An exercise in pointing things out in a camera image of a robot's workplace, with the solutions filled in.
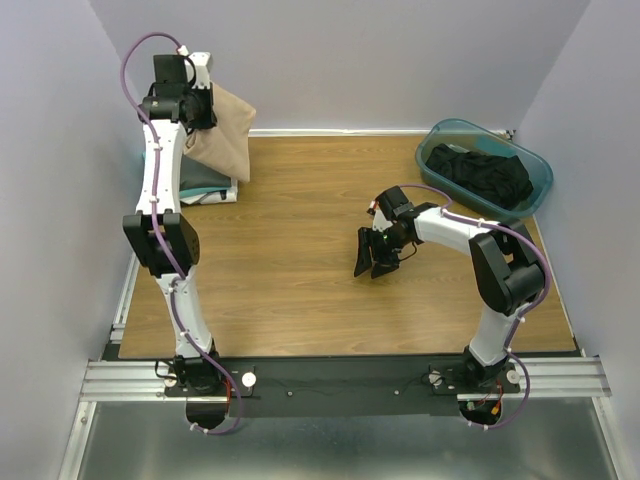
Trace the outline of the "beige t shirt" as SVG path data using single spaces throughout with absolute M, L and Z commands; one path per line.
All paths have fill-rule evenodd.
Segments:
M 249 132 L 256 109 L 213 83 L 212 111 L 217 125 L 194 130 L 186 137 L 183 154 L 242 183 L 250 181 Z

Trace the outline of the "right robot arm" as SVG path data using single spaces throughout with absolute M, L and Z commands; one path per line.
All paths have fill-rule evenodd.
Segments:
M 379 278 L 396 271 L 406 246 L 433 243 L 467 255 L 483 302 L 478 328 L 451 373 L 440 382 L 479 389 L 494 382 L 508 361 L 515 333 L 526 313 L 550 287 L 548 263 L 524 224 L 494 222 L 451 213 L 430 202 L 413 204 L 399 186 L 370 204 L 369 227 L 357 231 L 354 274 Z

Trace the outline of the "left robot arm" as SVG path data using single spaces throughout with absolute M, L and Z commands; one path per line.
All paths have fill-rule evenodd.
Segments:
M 183 392 L 207 396 L 223 383 L 213 365 L 217 353 L 202 316 L 196 287 L 200 242 L 181 212 L 180 173 L 191 130 L 217 123 L 206 52 L 157 55 L 155 80 L 138 105 L 145 141 L 141 193 L 123 230 L 139 263 L 155 279 L 165 298 L 175 332 L 169 379 Z

